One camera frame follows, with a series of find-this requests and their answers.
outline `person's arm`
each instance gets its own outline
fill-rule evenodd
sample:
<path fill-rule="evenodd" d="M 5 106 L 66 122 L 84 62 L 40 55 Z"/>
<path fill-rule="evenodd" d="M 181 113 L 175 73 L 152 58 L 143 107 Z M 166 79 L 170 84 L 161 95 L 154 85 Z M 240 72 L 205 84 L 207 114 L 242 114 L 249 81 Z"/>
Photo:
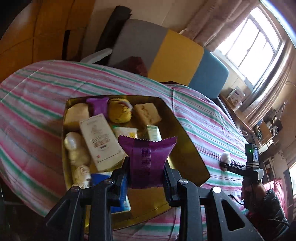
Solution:
<path fill-rule="evenodd" d="M 265 241 L 281 240 L 289 229 L 281 203 L 273 189 L 265 190 L 263 184 L 242 187 L 245 208 L 251 210 L 261 220 L 257 229 Z"/>

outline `window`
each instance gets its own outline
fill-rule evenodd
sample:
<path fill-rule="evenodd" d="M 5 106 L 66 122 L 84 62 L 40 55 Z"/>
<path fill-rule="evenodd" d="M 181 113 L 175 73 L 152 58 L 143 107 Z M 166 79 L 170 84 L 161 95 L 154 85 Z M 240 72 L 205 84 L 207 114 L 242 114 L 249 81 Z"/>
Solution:
<path fill-rule="evenodd" d="M 296 164 L 293 164 L 293 166 L 290 167 L 289 171 L 292 181 L 293 196 L 294 198 L 296 198 Z"/>
<path fill-rule="evenodd" d="M 263 12 L 256 7 L 224 40 L 218 50 L 245 76 L 252 87 L 278 53 L 281 39 Z"/>

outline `hand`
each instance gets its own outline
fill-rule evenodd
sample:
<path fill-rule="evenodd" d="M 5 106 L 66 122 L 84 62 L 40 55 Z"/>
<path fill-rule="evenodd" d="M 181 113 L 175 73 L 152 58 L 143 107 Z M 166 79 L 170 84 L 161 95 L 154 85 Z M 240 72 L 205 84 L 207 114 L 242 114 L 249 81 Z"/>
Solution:
<path fill-rule="evenodd" d="M 258 184 L 250 185 L 247 178 L 244 178 L 242 185 L 241 200 L 244 200 L 244 207 L 250 211 L 254 211 L 254 205 L 263 200 L 266 190 L 261 181 Z"/>

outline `blue package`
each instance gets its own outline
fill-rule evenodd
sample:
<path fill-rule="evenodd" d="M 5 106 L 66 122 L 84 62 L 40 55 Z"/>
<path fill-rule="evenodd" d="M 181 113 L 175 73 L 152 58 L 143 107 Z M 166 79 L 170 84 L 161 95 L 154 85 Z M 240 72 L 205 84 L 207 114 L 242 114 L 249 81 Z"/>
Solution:
<path fill-rule="evenodd" d="M 97 185 L 98 183 L 100 183 L 101 181 L 107 178 L 110 178 L 111 174 L 112 172 L 101 172 L 101 173 L 91 174 L 91 180 L 92 180 L 93 186 Z M 126 190 L 127 190 L 126 186 L 127 186 L 127 181 L 124 180 L 123 187 L 122 187 L 123 193 L 126 193 Z M 125 200 L 124 200 L 124 197 L 120 200 L 120 207 L 112 207 L 112 206 L 110 207 L 111 213 L 128 212 L 130 210 L 131 210 L 131 205 L 129 203 L 127 195 Z"/>

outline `yellow cushion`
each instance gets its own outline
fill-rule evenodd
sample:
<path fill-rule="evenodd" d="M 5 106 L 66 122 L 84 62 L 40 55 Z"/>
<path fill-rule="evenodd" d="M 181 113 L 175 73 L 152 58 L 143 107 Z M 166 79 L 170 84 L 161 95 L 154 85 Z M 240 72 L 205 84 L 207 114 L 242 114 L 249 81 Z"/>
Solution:
<path fill-rule="evenodd" d="M 174 81 L 188 85 L 200 64 L 204 48 L 192 40 L 168 30 L 148 72 L 158 82 Z"/>

